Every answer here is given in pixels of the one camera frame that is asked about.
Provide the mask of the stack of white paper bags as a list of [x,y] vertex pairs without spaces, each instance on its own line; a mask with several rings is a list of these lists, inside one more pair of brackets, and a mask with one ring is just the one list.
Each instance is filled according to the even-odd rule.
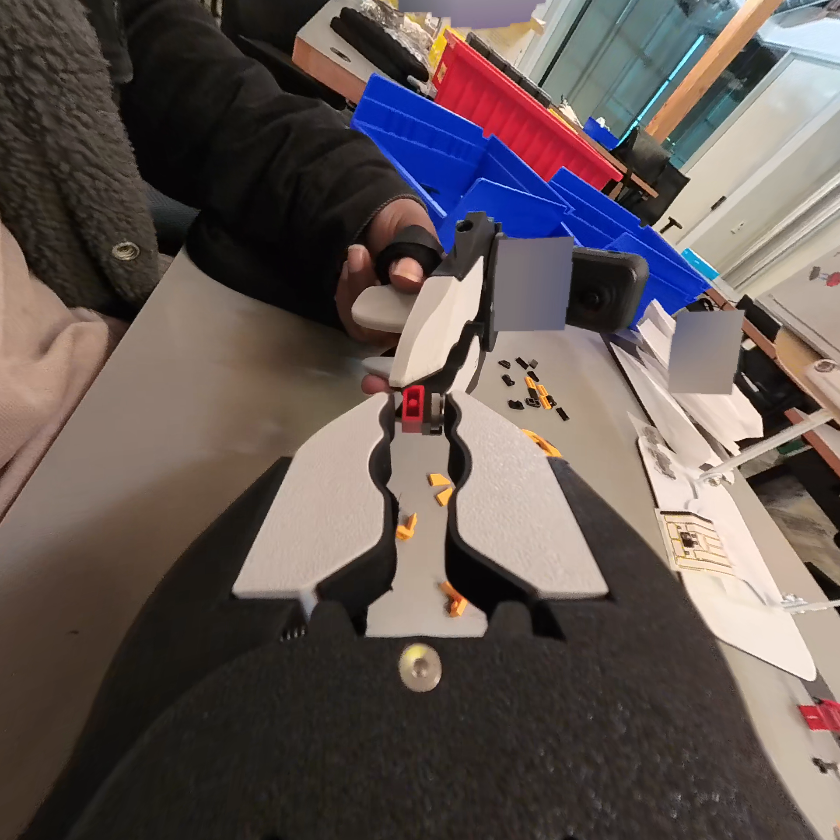
[[640,340],[637,359],[691,421],[736,455],[741,441],[763,437],[761,414],[736,384],[732,384],[729,394],[669,390],[668,357],[676,325],[677,320],[667,314],[659,301],[651,300],[634,331]]

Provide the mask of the cluttered wooden desk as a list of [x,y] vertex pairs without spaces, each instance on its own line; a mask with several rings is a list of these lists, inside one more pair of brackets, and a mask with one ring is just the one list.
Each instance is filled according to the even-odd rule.
[[428,56],[438,22],[396,2],[327,2],[298,30],[292,61],[352,104],[373,75],[435,100]]

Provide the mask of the wooden post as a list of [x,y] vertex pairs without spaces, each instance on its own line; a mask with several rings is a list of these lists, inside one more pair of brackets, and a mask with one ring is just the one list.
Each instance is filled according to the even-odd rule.
[[651,119],[647,134],[659,143],[664,142],[780,5],[781,1],[743,2]]

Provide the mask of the background wooden desk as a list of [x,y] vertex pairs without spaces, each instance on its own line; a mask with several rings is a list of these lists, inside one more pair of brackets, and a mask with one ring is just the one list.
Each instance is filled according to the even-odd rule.
[[624,187],[629,188],[630,184],[634,184],[636,189],[642,191],[647,196],[658,196],[658,192],[650,184],[629,169],[623,162],[619,161],[609,150],[606,150],[602,145],[594,141],[588,134],[585,133],[585,131],[583,131],[582,128],[573,125],[572,129],[577,133],[583,142],[593,149],[596,154],[622,174],[622,180],[615,185],[612,190],[608,191],[609,197],[616,199],[620,195],[622,189]]

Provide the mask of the black fleece jacket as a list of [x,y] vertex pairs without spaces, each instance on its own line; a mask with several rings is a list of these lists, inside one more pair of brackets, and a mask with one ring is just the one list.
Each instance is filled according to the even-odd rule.
[[69,308],[130,321],[159,282],[145,190],[80,2],[2,2],[1,212]]

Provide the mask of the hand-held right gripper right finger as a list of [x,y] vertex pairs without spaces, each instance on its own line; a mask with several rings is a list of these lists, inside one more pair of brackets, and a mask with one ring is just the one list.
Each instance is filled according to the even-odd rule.
[[507,602],[528,610],[536,634],[563,634],[559,609],[608,595],[604,575],[560,483],[551,454],[465,392],[446,400],[446,575],[490,620]]

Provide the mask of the red plastic bin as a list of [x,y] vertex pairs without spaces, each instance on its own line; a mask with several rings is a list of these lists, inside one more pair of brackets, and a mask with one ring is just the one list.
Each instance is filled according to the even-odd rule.
[[495,136],[544,181],[564,168],[601,191],[620,172],[555,114],[456,35],[433,76],[436,104]]

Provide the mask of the sticker sheet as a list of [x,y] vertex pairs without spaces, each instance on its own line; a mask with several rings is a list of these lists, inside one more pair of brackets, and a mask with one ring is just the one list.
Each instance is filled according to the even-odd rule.
[[705,572],[734,577],[735,571],[711,520],[693,511],[656,509],[669,568],[678,574]]

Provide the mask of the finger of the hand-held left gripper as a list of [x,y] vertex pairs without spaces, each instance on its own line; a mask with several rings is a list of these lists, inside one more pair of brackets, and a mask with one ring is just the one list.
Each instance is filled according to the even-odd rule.
[[485,359],[482,338],[482,325],[467,322],[459,339],[448,352],[444,366],[434,373],[435,394],[443,395],[452,391],[469,394],[475,390]]
[[465,325],[478,313],[485,262],[479,257],[463,280],[453,276],[425,280],[396,346],[388,380],[391,388],[417,384],[444,369]]

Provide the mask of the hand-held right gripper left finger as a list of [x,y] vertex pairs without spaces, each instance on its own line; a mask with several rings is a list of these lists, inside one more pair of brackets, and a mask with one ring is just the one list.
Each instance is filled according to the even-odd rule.
[[299,447],[248,548],[236,600],[296,602],[305,618],[336,602],[365,633],[396,575],[394,435],[394,399],[380,393]]

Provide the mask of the white book stand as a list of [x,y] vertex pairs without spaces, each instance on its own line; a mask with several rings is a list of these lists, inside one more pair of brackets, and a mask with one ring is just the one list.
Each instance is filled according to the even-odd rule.
[[774,435],[730,458],[720,457],[672,396],[657,385],[636,351],[612,347],[648,424],[662,434],[674,462],[676,480],[657,472],[635,422],[637,449],[652,489],[655,510],[693,511],[712,521],[735,576],[676,573],[701,619],[719,641],[803,680],[813,681],[816,665],[796,614],[838,606],[838,600],[808,602],[783,594],[729,491],[737,468],[792,439],[794,429]]

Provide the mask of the pile of small lego parts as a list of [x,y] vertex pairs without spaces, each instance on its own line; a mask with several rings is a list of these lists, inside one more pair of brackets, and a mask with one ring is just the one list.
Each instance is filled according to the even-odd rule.
[[552,412],[561,421],[570,421],[569,414],[557,402],[546,383],[542,382],[538,374],[539,362],[536,359],[521,356],[512,359],[499,358],[495,364],[498,367],[499,381],[506,393],[501,398],[501,404],[507,410],[515,413],[526,410]]

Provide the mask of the clear plastic parts bag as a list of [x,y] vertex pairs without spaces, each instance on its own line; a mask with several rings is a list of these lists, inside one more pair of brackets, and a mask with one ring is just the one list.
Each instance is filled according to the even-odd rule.
[[652,425],[643,425],[640,435],[645,441],[647,452],[657,472],[670,480],[676,480],[674,462],[662,434]]

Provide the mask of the person's left hand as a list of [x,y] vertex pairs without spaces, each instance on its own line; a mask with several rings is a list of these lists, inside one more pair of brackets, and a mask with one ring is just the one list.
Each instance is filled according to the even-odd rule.
[[[372,218],[364,231],[361,243],[353,244],[348,249],[334,300],[346,333],[356,342],[380,350],[389,350],[398,343],[399,336],[396,333],[360,326],[352,317],[352,308],[365,289],[379,285],[375,273],[375,258],[400,231],[412,226],[423,227],[437,238],[425,206],[409,198],[395,200]],[[427,277],[423,267],[410,258],[392,262],[389,271],[391,286],[408,296],[415,296]],[[361,389],[368,396],[391,390],[387,379],[374,374],[364,376]]]

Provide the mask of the red lego minifigure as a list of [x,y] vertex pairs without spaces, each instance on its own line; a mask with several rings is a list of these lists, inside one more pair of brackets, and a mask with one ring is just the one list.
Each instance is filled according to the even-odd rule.
[[840,705],[836,700],[817,698],[811,704],[797,706],[805,725],[814,732],[840,732]]

